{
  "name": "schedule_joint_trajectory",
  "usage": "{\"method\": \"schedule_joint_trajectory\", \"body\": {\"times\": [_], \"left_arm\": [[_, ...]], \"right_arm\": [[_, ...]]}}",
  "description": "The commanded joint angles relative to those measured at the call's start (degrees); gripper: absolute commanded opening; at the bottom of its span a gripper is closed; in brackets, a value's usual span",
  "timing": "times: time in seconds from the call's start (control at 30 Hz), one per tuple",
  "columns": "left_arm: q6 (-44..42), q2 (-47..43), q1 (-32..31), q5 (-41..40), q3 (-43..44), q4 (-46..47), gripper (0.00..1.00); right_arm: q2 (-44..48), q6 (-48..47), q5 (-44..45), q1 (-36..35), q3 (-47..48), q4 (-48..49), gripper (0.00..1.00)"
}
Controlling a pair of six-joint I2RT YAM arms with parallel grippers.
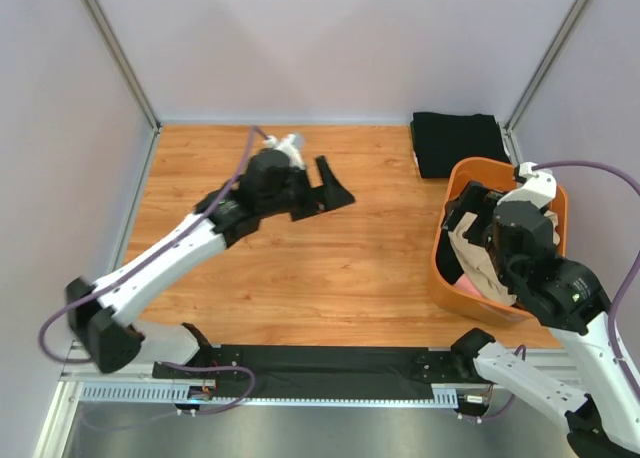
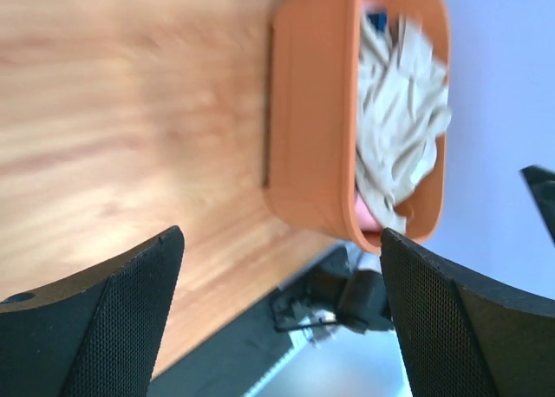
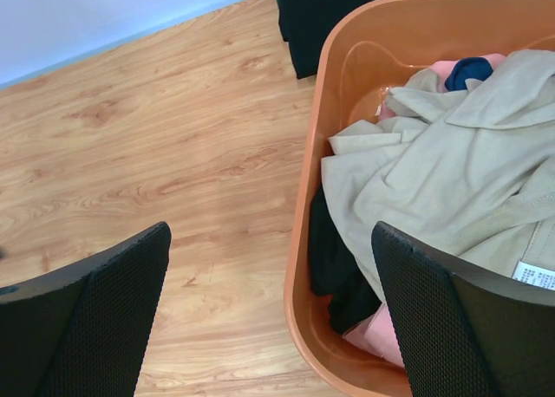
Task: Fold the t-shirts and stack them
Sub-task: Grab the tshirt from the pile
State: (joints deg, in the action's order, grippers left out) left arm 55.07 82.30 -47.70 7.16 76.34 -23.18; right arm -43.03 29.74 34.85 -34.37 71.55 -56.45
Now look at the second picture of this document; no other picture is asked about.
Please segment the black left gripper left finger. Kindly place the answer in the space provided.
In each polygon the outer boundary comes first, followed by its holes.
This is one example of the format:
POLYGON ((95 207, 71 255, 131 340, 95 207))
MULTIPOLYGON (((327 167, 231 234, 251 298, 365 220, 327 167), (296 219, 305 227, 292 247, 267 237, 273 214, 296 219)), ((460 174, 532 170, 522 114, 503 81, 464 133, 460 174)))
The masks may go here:
POLYGON ((172 226, 1 302, 3 396, 145 396, 185 240, 172 226))

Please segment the beige t shirt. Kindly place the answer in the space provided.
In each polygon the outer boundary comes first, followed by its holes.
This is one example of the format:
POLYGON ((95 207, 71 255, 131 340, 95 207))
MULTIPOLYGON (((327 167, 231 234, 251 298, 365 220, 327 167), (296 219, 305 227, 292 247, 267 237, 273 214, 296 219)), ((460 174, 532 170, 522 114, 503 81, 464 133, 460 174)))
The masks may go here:
POLYGON ((447 65, 420 25, 378 30, 361 15, 356 102, 356 188, 383 228, 403 233, 395 208, 433 170, 437 138, 452 118, 447 65))

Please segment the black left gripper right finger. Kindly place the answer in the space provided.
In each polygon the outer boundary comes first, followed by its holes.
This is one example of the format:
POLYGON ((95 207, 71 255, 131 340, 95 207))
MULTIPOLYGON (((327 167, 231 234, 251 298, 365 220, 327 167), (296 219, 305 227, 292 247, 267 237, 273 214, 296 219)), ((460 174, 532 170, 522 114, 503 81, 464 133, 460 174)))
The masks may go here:
POLYGON ((554 301, 382 233, 381 267, 414 396, 552 396, 554 301))

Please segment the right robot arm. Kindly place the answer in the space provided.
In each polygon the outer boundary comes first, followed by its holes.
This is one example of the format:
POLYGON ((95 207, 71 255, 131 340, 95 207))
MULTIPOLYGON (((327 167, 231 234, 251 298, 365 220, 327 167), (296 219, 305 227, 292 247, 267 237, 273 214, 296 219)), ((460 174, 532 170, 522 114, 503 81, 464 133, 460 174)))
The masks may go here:
POLYGON ((555 241, 555 174, 542 166, 531 165, 520 170, 545 227, 555 241))

